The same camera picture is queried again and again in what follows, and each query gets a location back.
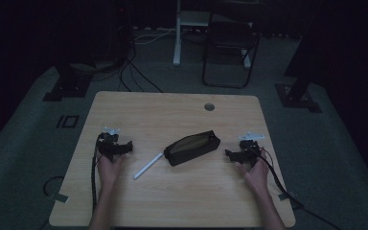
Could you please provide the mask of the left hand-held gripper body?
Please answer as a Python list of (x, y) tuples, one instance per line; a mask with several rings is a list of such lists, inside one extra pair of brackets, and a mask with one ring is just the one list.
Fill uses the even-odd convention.
[(98, 153), (104, 155), (110, 161), (113, 161), (115, 155), (122, 155), (125, 153), (124, 147), (118, 144), (119, 130), (105, 127), (98, 135), (96, 141), (96, 150)]

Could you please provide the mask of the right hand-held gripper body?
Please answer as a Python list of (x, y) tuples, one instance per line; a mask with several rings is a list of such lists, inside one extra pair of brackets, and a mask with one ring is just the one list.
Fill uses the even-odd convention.
[(247, 132), (246, 134), (240, 136), (239, 147), (241, 151), (234, 154), (235, 162), (241, 164), (249, 163), (250, 166), (253, 167), (257, 163), (258, 158), (261, 156), (261, 148), (258, 144), (258, 140), (264, 138), (265, 137), (262, 134), (253, 132)]

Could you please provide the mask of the white pen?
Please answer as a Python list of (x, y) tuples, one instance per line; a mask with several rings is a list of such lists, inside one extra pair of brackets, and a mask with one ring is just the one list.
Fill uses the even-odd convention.
[(164, 154), (159, 152), (153, 159), (151, 159), (142, 169), (140, 169), (134, 176), (133, 180), (138, 179), (143, 173), (145, 173), (155, 162), (157, 162)]

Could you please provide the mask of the black pencil case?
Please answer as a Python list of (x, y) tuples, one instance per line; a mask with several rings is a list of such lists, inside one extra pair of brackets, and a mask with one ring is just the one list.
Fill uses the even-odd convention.
[(219, 145), (220, 139), (213, 130), (209, 130), (175, 141), (164, 149), (163, 154), (174, 167), (214, 151)]

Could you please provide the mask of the person's left hand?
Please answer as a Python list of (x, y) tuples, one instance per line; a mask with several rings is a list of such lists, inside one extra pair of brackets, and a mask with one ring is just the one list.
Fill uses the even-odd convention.
[(99, 155), (97, 158), (97, 167), (101, 184), (104, 188), (113, 188), (120, 176), (126, 157), (119, 156), (115, 162), (107, 157)]

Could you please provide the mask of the person's right hand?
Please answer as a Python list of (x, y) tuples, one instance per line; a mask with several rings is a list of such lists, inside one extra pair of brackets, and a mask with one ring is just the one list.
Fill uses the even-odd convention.
[(262, 153), (254, 167), (248, 170), (243, 164), (236, 163), (237, 169), (244, 177), (247, 186), (254, 194), (262, 194), (268, 191), (267, 175), (268, 165), (265, 162), (265, 154)]

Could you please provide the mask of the black stand base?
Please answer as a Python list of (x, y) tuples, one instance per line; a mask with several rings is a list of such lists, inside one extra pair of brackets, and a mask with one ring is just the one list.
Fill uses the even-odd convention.
[(322, 109), (308, 91), (310, 81), (298, 78), (293, 84), (276, 83), (275, 88), (283, 107), (306, 108), (311, 113), (321, 113)]
[(43, 97), (44, 102), (60, 102), (63, 98), (84, 98), (92, 75), (73, 68), (69, 63), (55, 66), (58, 72), (57, 82)]

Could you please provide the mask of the black folding chair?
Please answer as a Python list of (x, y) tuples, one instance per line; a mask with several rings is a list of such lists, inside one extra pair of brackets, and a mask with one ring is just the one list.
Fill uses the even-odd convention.
[[(212, 12), (209, 16), (202, 54), (201, 80), (204, 85), (222, 88), (245, 88), (250, 83), (253, 64), (265, 28), (266, 12)], [(243, 79), (233, 79), (237, 62), (250, 65)]]

